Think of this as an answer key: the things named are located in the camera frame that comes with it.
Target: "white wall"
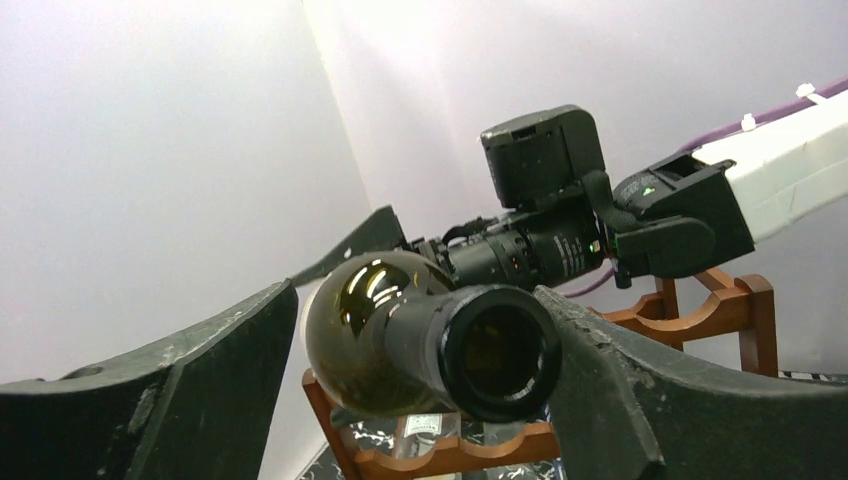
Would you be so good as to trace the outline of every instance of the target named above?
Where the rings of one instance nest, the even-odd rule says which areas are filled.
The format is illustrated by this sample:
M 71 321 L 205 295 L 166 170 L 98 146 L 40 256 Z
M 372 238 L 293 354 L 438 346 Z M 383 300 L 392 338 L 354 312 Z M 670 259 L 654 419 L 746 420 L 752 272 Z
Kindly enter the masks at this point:
M 368 211 L 299 1 L 0 1 L 0 382 L 214 315 Z M 306 366 L 263 479 L 322 443 Z
M 307 0 L 369 199 L 410 236 L 499 210 L 476 142 L 513 116 L 575 103 L 598 122 L 614 182 L 805 82 L 848 74 L 844 0 Z M 781 365 L 848 371 L 848 202 L 725 266 L 775 286 Z M 586 284 L 589 279 L 574 283 Z M 628 306 L 652 286 L 581 301 Z M 705 291 L 684 281 L 683 307 Z M 738 366 L 734 340 L 688 351 Z

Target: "wooden wine rack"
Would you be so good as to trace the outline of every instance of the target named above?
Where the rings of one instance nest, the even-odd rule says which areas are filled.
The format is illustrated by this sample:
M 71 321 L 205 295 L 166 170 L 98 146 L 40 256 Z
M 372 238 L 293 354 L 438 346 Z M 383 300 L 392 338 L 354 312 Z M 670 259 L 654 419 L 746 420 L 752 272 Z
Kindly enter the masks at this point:
M 684 317 L 680 317 L 675 282 L 665 279 L 657 279 L 657 292 L 642 296 L 631 308 L 595 312 L 680 350 L 688 341 L 738 333 L 742 370 L 776 377 L 777 336 L 771 284 L 759 275 L 732 278 L 718 269 L 695 278 L 710 295 L 701 307 Z M 311 369 L 303 374 L 303 390 L 347 480 L 412 479 L 559 457 L 549 423 L 527 424 L 513 439 L 496 446 L 475 445 L 459 437 L 442 438 L 418 458 L 397 459 L 376 450 L 362 450 L 349 427 L 333 428 L 330 413 L 335 405 Z

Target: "purple cable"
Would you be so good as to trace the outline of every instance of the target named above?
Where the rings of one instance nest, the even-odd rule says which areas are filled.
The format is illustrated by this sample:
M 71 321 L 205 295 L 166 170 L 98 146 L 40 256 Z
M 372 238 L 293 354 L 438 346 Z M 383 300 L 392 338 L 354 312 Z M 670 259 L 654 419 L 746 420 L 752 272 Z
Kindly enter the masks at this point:
M 848 90 L 848 77 L 842 78 L 841 80 L 838 80 L 824 88 L 816 89 L 815 93 L 824 98 L 830 98 L 844 92 L 845 90 Z M 812 100 L 807 97 L 802 97 L 794 102 L 754 115 L 754 120 L 757 122 L 757 125 L 774 122 L 781 118 L 788 117 L 789 115 L 796 114 L 801 110 L 812 107 L 813 105 L 815 105 L 815 103 Z M 741 130 L 742 127 L 739 125 L 739 122 L 716 128 L 715 130 L 707 132 L 698 138 L 694 138 L 691 141 L 686 142 L 682 147 L 680 147 L 678 152 L 694 150 L 708 143 L 715 142 L 716 140 L 721 140 L 724 137 L 738 133 Z
M 844 92 L 845 90 L 848 90 L 848 77 L 844 77 L 840 80 L 837 80 L 836 82 L 824 88 L 816 89 L 815 93 L 821 95 L 824 98 L 830 98 L 834 95 L 838 95 Z M 780 120 L 781 118 L 788 117 L 789 115 L 794 115 L 800 112 L 801 110 L 812 107 L 813 105 L 815 105 L 815 103 L 809 98 L 799 98 L 798 100 L 795 100 L 791 103 L 787 103 L 786 105 L 782 105 L 780 107 L 774 108 L 763 113 L 758 113 L 757 115 L 754 115 L 754 120 L 756 121 L 757 125 L 774 122 Z M 682 147 L 680 147 L 678 152 L 688 152 L 691 150 L 695 150 L 696 148 L 699 148 L 703 145 L 715 142 L 717 140 L 721 140 L 722 138 L 733 135 L 734 133 L 738 133 L 740 131 L 742 131 L 742 127 L 739 125 L 739 122 L 731 123 L 723 127 L 716 128 L 715 130 L 707 132 L 697 138 L 693 138 L 692 140 L 686 142 Z M 594 282 L 581 289 L 574 290 L 572 292 L 566 292 L 563 294 L 563 296 L 565 298 L 576 298 L 582 295 L 586 295 L 589 292 L 593 292 L 600 288 L 601 285 L 609 281 L 609 279 L 612 278 L 613 273 L 613 269 L 610 267 L 606 272 L 604 272 L 603 275 L 598 277 L 598 279 Z

